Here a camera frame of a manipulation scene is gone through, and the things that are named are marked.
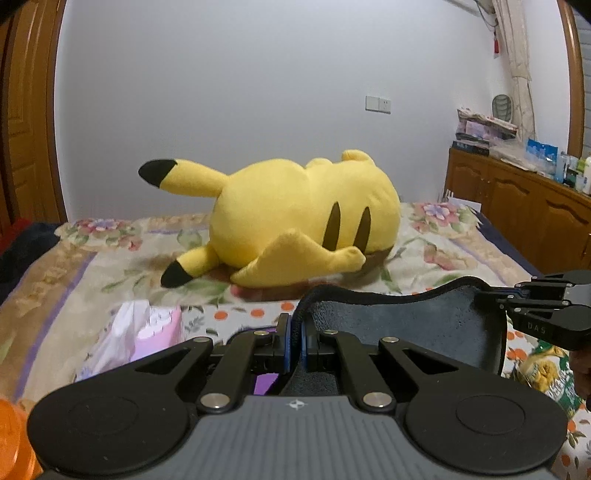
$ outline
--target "cabinet door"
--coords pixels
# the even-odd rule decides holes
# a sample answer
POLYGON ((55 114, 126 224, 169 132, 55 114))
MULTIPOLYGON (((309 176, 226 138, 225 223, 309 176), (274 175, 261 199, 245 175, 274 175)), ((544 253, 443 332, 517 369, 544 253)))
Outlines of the cabinet door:
POLYGON ((489 166, 482 213, 522 255, 533 261, 531 209, 538 184, 505 166, 489 166))
POLYGON ((544 189, 536 201, 532 263, 544 274, 587 268, 591 210, 544 189))
POLYGON ((482 203, 487 165, 474 157, 459 151, 450 152, 446 189, 456 198, 482 203))

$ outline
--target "brown stripe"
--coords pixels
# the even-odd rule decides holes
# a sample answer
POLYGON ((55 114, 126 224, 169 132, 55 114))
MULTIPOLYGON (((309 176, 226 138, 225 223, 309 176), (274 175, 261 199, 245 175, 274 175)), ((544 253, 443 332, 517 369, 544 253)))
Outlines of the brown stripe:
POLYGON ((324 240, 322 246, 331 252, 336 250, 336 244, 339 242, 340 232, 340 206, 339 202, 335 202, 330 211, 329 221, 326 223, 326 230, 324 231, 324 240))
POLYGON ((30 267, 0 307, 0 345, 8 348, 6 357, 0 359, 0 397, 12 397, 30 347, 91 254, 60 242, 30 267), (4 344, 11 339, 10 346, 4 344))
POLYGON ((369 207, 365 207, 359 226, 357 227, 357 234, 355 235, 355 241, 353 246, 359 248, 362 253, 365 253, 365 249, 368 246, 369 231, 371 230, 371 214, 369 213, 369 207))

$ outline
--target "plush toy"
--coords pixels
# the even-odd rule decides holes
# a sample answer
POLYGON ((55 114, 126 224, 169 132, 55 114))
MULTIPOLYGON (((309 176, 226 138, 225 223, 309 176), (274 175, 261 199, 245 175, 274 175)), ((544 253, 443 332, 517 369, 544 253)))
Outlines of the plush toy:
POLYGON ((225 175, 188 160, 151 160, 139 175, 180 195, 215 197, 209 242, 172 262, 161 278, 173 288, 220 263, 238 269, 243 287, 286 286, 360 270, 366 256, 389 251, 400 201, 387 175, 364 152, 305 167, 276 158, 225 175))

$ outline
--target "book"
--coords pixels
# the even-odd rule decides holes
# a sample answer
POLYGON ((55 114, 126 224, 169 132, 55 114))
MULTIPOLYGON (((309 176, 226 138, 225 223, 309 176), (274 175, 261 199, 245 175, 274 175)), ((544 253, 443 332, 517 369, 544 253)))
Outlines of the book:
POLYGON ((464 152, 467 153, 474 153, 476 155, 484 155, 485 157, 488 157, 490 150, 486 147, 480 146, 480 145, 472 145, 470 143, 468 143, 467 141, 457 141, 454 140, 453 144, 452 144, 452 148, 455 148, 457 150, 462 150, 464 152))

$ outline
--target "human hand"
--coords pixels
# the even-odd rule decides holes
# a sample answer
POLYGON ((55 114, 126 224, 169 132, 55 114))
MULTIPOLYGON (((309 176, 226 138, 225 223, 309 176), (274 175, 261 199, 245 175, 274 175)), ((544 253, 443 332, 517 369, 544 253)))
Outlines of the human hand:
POLYGON ((577 395, 591 403, 591 347, 571 352, 570 369, 574 373, 574 389, 577 395))

